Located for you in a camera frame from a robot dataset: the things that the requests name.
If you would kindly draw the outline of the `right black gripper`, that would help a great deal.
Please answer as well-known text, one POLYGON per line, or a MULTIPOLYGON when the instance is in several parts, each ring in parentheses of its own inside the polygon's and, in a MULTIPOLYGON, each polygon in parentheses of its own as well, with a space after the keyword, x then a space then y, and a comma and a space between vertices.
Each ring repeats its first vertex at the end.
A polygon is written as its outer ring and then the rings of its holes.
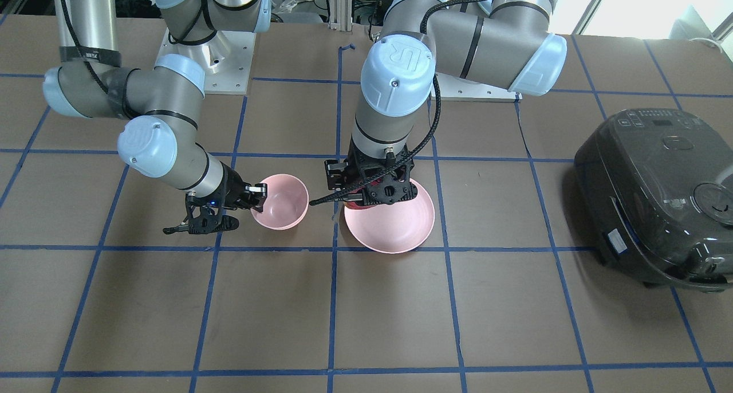
POLYGON ((222 169, 219 184, 208 195, 204 194, 203 184, 187 192, 187 215, 180 225, 163 228, 163 234, 188 232, 192 235, 233 231, 240 226, 235 217, 215 212, 214 209, 246 209, 262 213, 268 196, 266 183, 249 184, 230 166, 218 165, 222 169))

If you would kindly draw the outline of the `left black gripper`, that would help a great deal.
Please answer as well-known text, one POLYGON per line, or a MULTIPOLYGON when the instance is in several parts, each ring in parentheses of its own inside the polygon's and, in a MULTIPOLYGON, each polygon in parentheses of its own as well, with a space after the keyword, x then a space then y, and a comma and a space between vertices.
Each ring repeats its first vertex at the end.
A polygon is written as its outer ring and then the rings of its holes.
MULTIPOLYGON (((351 143, 348 160, 324 161, 327 188, 328 190, 340 190, 351 184, 361 184, 364 179, 372 178, 405 158, 408 153, 408 147, 405 146, 398 152, 387 153, 384 159, 377 159, 361 152, 355 144, 351 143)), ((373 180, 362 189, 362 206, 393 205, 416 199, 418 187, 410 179, 413 167, 413 160, 409 160, 373 180)), ((343 197, 341 200, 345 202, 354 199, 343 197)))

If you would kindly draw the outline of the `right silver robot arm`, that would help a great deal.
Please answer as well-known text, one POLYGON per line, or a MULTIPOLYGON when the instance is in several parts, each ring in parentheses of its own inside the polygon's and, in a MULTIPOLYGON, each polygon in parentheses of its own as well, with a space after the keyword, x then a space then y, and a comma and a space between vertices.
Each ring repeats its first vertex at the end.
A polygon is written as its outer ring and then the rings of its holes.
MULTIPOLYGON (((180 53, 159 56, 147 71, 121 64, 115 0, 54 0, 61 65, 45 73, 45 100, 64 116, 116 118, 121 160, 185 193, 186 216, 165 234, 233 231, 225 210, 261 213, 267 184, 249 184, 196 141, 205 68, 180 53)), ((171 43, 195 48, 224 31, 268 30, 271 0, 155 0, 171 43)))

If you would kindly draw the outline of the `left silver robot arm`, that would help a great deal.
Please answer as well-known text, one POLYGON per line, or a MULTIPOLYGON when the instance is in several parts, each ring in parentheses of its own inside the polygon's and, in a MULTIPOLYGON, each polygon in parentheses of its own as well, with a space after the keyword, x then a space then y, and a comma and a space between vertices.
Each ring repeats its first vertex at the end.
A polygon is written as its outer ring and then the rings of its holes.
POLYGON ((545 95, 566 60, 566 39, 548 30, 557 1, 393 0, 361 70, 348 156, 325 162, 332 193, 310 205, 416 199, 413 159, 438 128, 439 74, 545 95))

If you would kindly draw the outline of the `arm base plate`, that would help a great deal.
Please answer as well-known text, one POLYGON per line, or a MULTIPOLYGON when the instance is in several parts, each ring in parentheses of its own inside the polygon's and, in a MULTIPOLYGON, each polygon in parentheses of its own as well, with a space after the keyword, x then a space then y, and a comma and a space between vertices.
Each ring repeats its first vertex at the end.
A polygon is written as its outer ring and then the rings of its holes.
POLYGON ((245 95, 256 33, 211 31, 195 27, 183 43, 163 36, 155 66, 173 67, 202 95, 245 95))
POLYGON ((516 91, 508 91, 443 73, 437 73, 437 77, 442 100, 495 101, 496 103, 513 103, 513 101, 523 100, 521 93, 516 91))

